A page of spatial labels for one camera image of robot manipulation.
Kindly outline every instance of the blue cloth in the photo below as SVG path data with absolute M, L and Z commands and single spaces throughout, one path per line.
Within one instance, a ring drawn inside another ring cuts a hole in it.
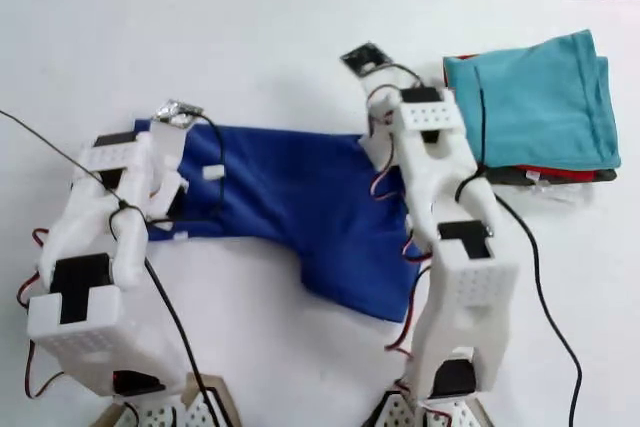
M 489 167 L 620 166 L 607 59 L 596 56 L 588 30 L 525 49 L 445 58 L 444 65 L 476 159 L 481 149 L 480 79 Z
M 148 125 L 137 121 L 136 131 Z M 400 196 L 376 202 L 369 195 L 376 172 L 358 137 L 220 130 L 226 156 L 222 213 L 210 222 L 176 222 L 170 233 L 152 229 L 151 240 L 184 231 L 190 237 L 268 239 L 297 252 L 302 283 L 311 292 L 402 321 L 416 276 L 416 267 L 401 256 L 406 210 Z M 215 207 L 219 182 L 203 180 L 202 167 L 217 164 L 219 153 L 209 125 L 191 128 L 178 169 L 189 181 L 183 217 L 205 217 Z M 402 188 L 399 172 L 392 170 L 378 191 Z

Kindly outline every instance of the white table surface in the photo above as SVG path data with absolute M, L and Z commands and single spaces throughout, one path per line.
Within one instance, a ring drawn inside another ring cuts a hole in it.
M 360 132 L 363 94 L 338 57 L 364 41 L 440 78 L 443 55 L 584 28 L 610 61 L 619 178 L 595 186 L 580 208 L 526 196 L 514 207 L 537 236 L 547 300 L 584 368 L 576 426 L 632 425 L 640 376 L 639 1 L 0 0 L 0 99 L 69 152 L 167 98 L 204 106 L 220 124 Z M 26 316 L 14 298 L 38 254 L 31 229 L 60 213 L 71 167 L 6 119 L 0 139 L 2 423 L 87 425 L 108 402 L 71 380 L 39 401 L 25 398 Z M 530 249 L 515 224 L 513 236 L 522 274 L 512 340 L 483 402 L 498 427 L 563 426 L 574 367 L 542 315 Z M 154 245 L 150 254 L 201 370 L 224 376 L 248 427 L 360 425 L 402 371 L 403 359 L 382 350 L 398 327 L 309 295 L 284 248 L 193 240 Z M 55 368 L 40 352 L 34 383 Z

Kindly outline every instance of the teal cloth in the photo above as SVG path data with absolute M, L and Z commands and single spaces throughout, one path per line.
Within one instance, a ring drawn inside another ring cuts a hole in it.
M 487 166 L 620 166 L 608 63 L 596 56 L 588 30 L 525 49 L 465 60 L 448 57 L 444 66 L 476 159 L 482 124 L 479 82 L 482 85 Z

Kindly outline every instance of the stack of folded clothes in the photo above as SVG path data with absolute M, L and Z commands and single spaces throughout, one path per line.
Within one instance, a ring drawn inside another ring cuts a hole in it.
M 589 31 L 534 47 L 444 59 L 467 138 L 487 178 L 530 185 L 609 181 L 620 166 L 606 57 Z

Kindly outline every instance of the cable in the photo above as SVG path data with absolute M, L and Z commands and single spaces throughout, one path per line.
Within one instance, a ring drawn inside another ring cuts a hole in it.
M 38 132 L 36 132 L 35 130 L 33 130 L 31 127 L 29 127 L 27 124 L 25 124 L 22 120 L 18 119 L 17 117 L 5 112 L 4 110 L 0 109 L 0 115 L 4 115 L 5 117 L 7 117 L 10 120 L 13 120 L 16 124 L 18 124 L 19 126 L 21 126 L 23 129 L 29 131 L 30 133 L 32 133 L 34 136 L 36 136 L 38 139 L 40 139 L 42 142 L 44 142 L 46 145 L 48 145 L 49 147 L 51 147 L 53 150 L 55 150 L 58 154 L 60 154 L 62 157 L 64 157 L 65 159 L 67 159 L 69 162 L 71 162 L 73 165 L 75 165 L 76 167 L 78 167 L 80 170 L 82 170 L 85 174 L 89 175 L 90 177 L 93 177 L 96 182 L 98 182 L 100 185 L 102 185 L 105 190 L 107 192 L 109 192 L 111 195 L 113 195 L 116 199 L 118 199 L 119 201 L 122 201 L 123 199 L 116 194 L 112 189 L 110 189 L 109 187 L 107 187 L 105 185 L 105 183 L 102 181 L 102 179 L 100 179 L 100 177 L 98 177 L 96 174 L 94 174 L 93 172 L 89 171 L 89 169 L 87 169 L 86 167 L 84 167 L 83 165 L 81 165 L 79 162 L 75 161 L 73 158 L 71 158 L 70 156 L 68 156 L 67 154 L 65 154 L 62 150 L 60 150 L 58 147 L 56 147 L 55 145 L 53 145 L 50 141 L 48 141 L 47 139 L 45 139 L 41 134 L 39 134 Z
M 38 227 L 37 229 L 33 229 L 33 232 L 31 232 L 31 237 L 33 237 L 33 240 L 36 244 L 38 244 L 39 247 L 44 246 L 44 240 L 42 240 L 40 238 L 39 234 L 48 234 L 49 233 L 49 229 L 43 229 L 42 227 Z
M 37 229 L 33 229 L 33 232 L 31 232 L 31 237 L 33 237 L 33 240 L 35 241 L 36 244 L 38 244 L 38 246 L 42 247 L 44 245 L 44 241 L 40 238 L 38 234 L 48 234 L 48 233 L 49 233 L 49 229 L 43 229 L 39 227 Z M 24 292 L 29 287 L 31 287 L 31 285 L 39 278 L 40 278 L 40 273 L 36 271 L 31 277 L 25 280 L 20 286 L 20 288 L 18 289 L 18 293 L 16 294 L 16 300 L 25 309 L 29 308 L 29 301 L 22 300 L 22 294 L 24 294 Z
M 38 229 L 33 229 L 33 232 L 31 233 L 33 240 L 35 240 L 36 243 L 40 247 L 42 247 L 44 243 L 42 242 L 42 239 L 38 237 L 38 233 L 49 233 L 49 231 L 47 229 L 38 228 Z M 27 290 L 27 288 L 29 288 L 39 278 L 40 278 L 40 273 L 36 272 L 27 280 L 25 280 L 20 286 L 20 288 L 18 289 L 18 293 L 16 294 L 16 300 L 25 309 L 29 308 L 29 301 L 22 300 L 22 294 L 25 292 L 25 290 Z M 49 388 L 49 386 L 53 383 L 53 381 L 55 381 L 57 378 L 62 377 L 64 375 L 64 372 L 58 372 L 57 374 L 51 376 L 49 380 L 47 380 L 44 383 L 44 385 L 40 387 L 40 390 L 38 390 L 35 394 L 32 394 L 31 382 L 30 382 L 31 363 L 33 362 L 33 356 L 35 355 L 35 351 L 36 351 L 36 344 L 32 340 L 29 340 L 29 353 L 27 354 L 27 365 L 25 366 L 25 372 L 24 372 L 24 393 L 26 394 L 27 397 L 29 397 L 32 400 L 37 399 L 42 394 L 44 394 L 45 391 Z
M 27 395 L 27 397 L 29 397 L 30 399 L 37 399 L 38 397 L 40 397 L 42 394 L 44 394 L 46 392 L 46 390 L 49 388 L 49 386 L 53 383 L 54 380 L 62 377 L 64 374 L 64 372 L 58 372 L 57 374 L 51 376 L 49 378 L 49 380 L 47 380 L 44 385 L 42 387 L 40 387 L 40 389 L 35 393 L 32 394 L 31 393 L 31 383 L 30 383 L 30 377 L 31 377 L 31 362 L 33 362 L 33 356 L 35 354 L 36 351 L 36 344 L 33 342 L 33 340 L 29 341 L 29 353 L 27 354 L 27 365 L 25 367 L 25 371 L 24 371 L 24 393 Z
M 480 74 L 478 72 L 477 67 L 475 68 L 475 72 L 476 72 L 476 77 L 478 78 L 478 87 L 480 88 L 480 107 L 482 108 L 482 127 L 481 127 L 482 128 L 482 133 L 481 133 L 482 145 L 481 145 L 481 153 L 480 153 L 480 162 L 479 162 L 478 170 L 476 171 L 476 173 L 473 174 L 471 177 L 465 179 L 458 186 L 458 189 L 456 190 L 456 202 L 459 200 L 460 194 L 462 193 L 462 189 L 465 187 L 465 185 L 467 185 L 473 179 L 480 177 L 484 173 L 484 168 L 482 172 L 480 171 L 481 171 L 481 166 L 485 165 L 486 141 L 487 141 L 487 132 L 486 132 L 487 107 L 484 99 L 484 90 L 480 85 Z M 560 328 L 556 324 L 555 320 L 553 320 L 553 317 L 551 316 L 551 312 L 549 311 L 549 307 L 547 306 L 547 301 L 544 298 L 544 293 L 542 291 L 542 281 L 540 279 L 540 253 L 538 251 L 538 243 L 536 242 L 536 238 L 533 235 L 533 232 L 531 232 L 531 229 L 529 229 L 529 226 L 524 221 L 524 219 L 522 219 L 522 217 L 520 217 L 520 215 L 518 215 L 518 213 L 502 197 L 500 197 L 495 193 L 494 195 L 498 203 L 507 212 L 509 212 L 511 217 L 513 217 L 513 219 L 520 225 L 520 227 L 526 234 L 527 238 L 529 239 L 529 243 L 531 244 L 531 250 L 533 251 L 533 273 L 534 273 L 534 279 L 536 284 L 536 292 L 538 294 L 538 300 L 540 301 L 540 305 L 542 306 L 542 311 L 544 312 L 544 315 L 547 318 L 549 325 L 553 329 L 553 332 L 556 334 L 556 336 L 562 343 L 563 347 L 569 354 L 569 357 L 571 357 L 571 360 L 573 361 L 573 364 L 576 367 L 576 383 L 573 388 L 573 395 L 571 396 L 571 405 L 569 407 L 569 427 L 573 427 L 576 406 L 578 404 L 578 396 L 580 394 L 580 387 L 582 386 L 582 366 L 580 365 L 580 361 L 578 360 L 577 355 L 569 345 L 569 342 L 567 342 L 567 339 L 565 339 L 564 335 L 560 331 Z
M 24 294 L 25 290 L 27 290 L 31 286 L 31 284 L 33 284 L 39 278 L 40 278 L 40 273 L 36 272 L 31 277 L 29 277 L 27 280 L 25 280 L 23 282 L 23 284 L 20 286 L 20 288 L 18 289 L 18 293 L 16 294 L 16 300 L 25 309 L 29 308 L 29 301 L 28 300 L 26 300 L 26 301 L 22 300 L 22 294 Z
M 409 247 L 411 246 L 412 243 L 413 243 L 413 230 L 409 232 L 409 237 L 407 238 L 406 242 L 402 246 L 402 258 L 404 260 L 406 260 L 411 264 L 421 264 L 425 260 L 429 260 L 431 257 L 433 257 L 433 252 L 427 252 L 426 254 L 422 254 L 417 257 L 408 256 L 407 251 L 409 250 Z
M 136 418 L 136 427 L 139 427 L 139 425 L 140 425 L 140 415 L 138 414 L 138 411 L 136 410 L 136 408 L 133 405 L 131 405 L 129 402 L 124 402 L 122 405 L 124 405 L 125 408 L 127 408 L 131 412 L 133 412 L 133 416 Z
M 476 171 L 460 182 L 458 188 L 456 189 L 456 193 L 454 195 L 454 199 L 456 202 L 460 202 L 460 195 L 462 194 L 462 190 L 467 186 L 469 182 L 478 177 L 481 177 L 486 172 L 487 168 L 485 165 L 485 157 L 486 157 L 486 149 L 487 149 L 487 107 L 484 102 L 484 89 L 480 84 L 480 74 L 478 72 L 478 67 L 474 69 L 476 78 L 478 79 L 478 88 L 480 89 L 480 107 L 482 109 L 482 123 L 480 126 L 480 162 L 478 162 L 478 167 Z
M 376 187 L 378 187 L 378 184 L 382 181 L 382 179 L 384 179 L 387 176 L 387 174 L 391 170 L 391 164 L 393 163 L 395 148 L 393 146 L 392 134 L 389 134 L 389 140 L 391 142 L 391 152 L 389 153 L 389 159 L 385 163 L 382 170 L 373 177 L 373 179 L 371 180 L 371 184 L 369 185 L 369 194 L 371 195 L 371 197 L 373 197 L 374 200 L 377 200 L 377 201 L 386 200 L 390 197 L 393 197 L 399 194 L 399 192 L 396 192 L 396 191 L 385 192 L 384 194 L 376 194 Z
M 575 417 L 575 412 L 576 412 L 576 405 L 578 403 L 578 395 L 580 394 L 580 387 L 582 385 L 582 366 L 580 365 L 580 361 L 578 360 L 578 357 L 576 356 L 575 352 L 569 345 L 569 342 L 567 342 L 564 335 L 560 331 L 560 328 L 556 324 L 555 320 L 553 320 L 553 317 L 551 316 L 551 312 L 549 311 L 549 307 L 547 306 L 547 301 L 544 298 L 544 294 L 542 292 L 542 281 L 540 280 L 540 254 L 538 252 L 538 243 L 536 242 L 536 239 L 533 236 L 533 233 L 529 229 L 529 226 L 526 224 L 526 222 L 522 219 L 522 217 L 520 217 L 516 213 L 516 211 L 513 210 L 513 208 L 509 204 L 507 204 L 507 202 L 505 202 L 505 200 L 502 197 L 496 195 L 496 200 L 500 205 L 502 205 L 502 207 L 504 207 L 504 209 L 507 212 L 511 214 L 514 220 L 518 224 L 520 224 L 520 227 L 522 227 L 522 230 L 524 230 L 524 233 L 527 235 L 527 238 L 531 243 L 531 249 L 533 250 L 533 273 L 534 273 L 535 283 L 536 283 L 536 292 L 538 293 L 538 299 L 540 300 L 540 305 L 542 306 L 542 310 L 544 312 L 545 317 L 547 318 L 547 321 L 549 322 L 549 325 L 555 332 L 556 336 L 558 337 L 558 339 L 564 346 L 565 350 L 569 354 L 569 357 L 571 357 L 571 360 L 576 366 L 576 372 L 577 372 L 576 383 L 573 388 L 573 395 L 571 396 L 571 407 L 569 408 L 569 426 L 572 427 L 573 419 Z
M 111 231 L 111 235 L 113 235 L 113 238 L 116 241 L 118 240 L 118 238 L 116 237 L 115 231 L 113 230 L 112 222 L 113 222 L 113 219 L 115 218 L 115 216 L 117 214 L 119 214 L 120 212 L 122 212 L 123 210 L 126 210 L 126 209 L 134 209 L 134 210 L 137 210 L 138 212 L 142 213 L 140 211 L 140 209 L 138 209 L 137 207 L 127 204 L 127 205 L 120 205 L 118 210 L 114 211 L 109 216 L 109 230 Z M 160 294 L 160 297 L 162 298 L 162 301 L 164 302 L 164 305 L 167 307 L 167 310 L 169 311 L 169 314 L 171 315 L 171 318 L 173 319 L 173 323 L 176 325 L 176 328 L 178 329 L 178 333 L 180 334 L 180 338 L 182 339 L 182 343 L 184 344 L 184 348 L 187 351 L 187 357 L 189 357 L 189 363 L 191 364 L 191 369 L 193 370 L 193 376 L 195 377 L 196 383 L 198 384 L 198 389 L 200 390 L 200 393 L 202 394 L 202 397 L 204 397 L 204 403 L 207 405 L 207 409 L 209 409 L 209 414 L 211 415 L 211 418 L 213 419 L 213 425 L 215 427 L 220 427 L 220 423 L 218 421 L 218 417 L 216 415 L 216 411 L 213 408 L 213 404 L 211 403 L 211 399 L 207 395 L 207 388 L 204 385 L 204 381 L 202 380 L 202 375 L 200 374 L 200 369 L 198 369 L 198 364 L 196 363 L 196 359 L 195 359 L 195 357 L 193 355 L 193 351 L 191 350 L 191 344 L 189 343 L 189 338 L 187 337 L 187 334 L 186 334 L 186 332 L 184 330 L 184 327 L 182 326 L 182 321 L 180 320 L 180 317 L 178 316 L 178 313 L 176 312 L 176 310 L 173 308 L 173 304 L 171 303 L 171 299 L 169 299 L 169 296 L 167 295 L 167 292 L 164 290 L 162 282 L 160 282 L 160 279 L 158 278 L 158 275 L 156 274 L 156 271 L 153 269 L 153 266 L 151 265 L 151 262 L 146 257 L 144 258 L 144 267 L 145 267 L 145 269 L 147 269 L 147 272 L 149 273 L 149 277 L 151 277 L 151 281 L 155 285 L 156 290 Z
M 409 333 L 409 328 L 411 327 L 411 321 L 413 320 L 413 303 L 415 300 L 416 290 L 418 288 L 418 282 L 424 274 L 426 274 L 431 269 L 431 266 L 427 266 L 420 271 L 420 273 L 416 276 L 416 280 L 413 281 L 413 286 L 411 287 L 411 294 L 409 295 L 409 307 L 407 308 L 407 317 L 404 321 L 404 325 L 402 326 L 402 331 L 398 338 L 389 345 L 385 345 L 384 350 L 387 352 L 390 350 L 397 350 L 404 340 L 407 338 L 407 334 Z
M 371 69 L 368 72 L 365 72 L 364 74 L 362 74 L 360 76 L 361 79 L 364 79 L 365 77 L 368 77 L 372 74 L 375 74 L 376 72 L 380 72 L 382 70 L 386 70 L 386 69 L 400 69 L 404 72 L 406 72 L 407 74 L 411 75 L 414 79 L 416 79 L 419 83 L 420 86 L 424 87 L 424 81 L 422 80 L 422 77 L 420 77 L 418 74 L 416 74 L 413 70 L 411 70 L 409 67 L 402 65 L 402 64 L 396 64 L 394 63 L 390 63 L 390 64 L 382 64 L 379 65 L 377 67 L 374 67 L 373 69 Z

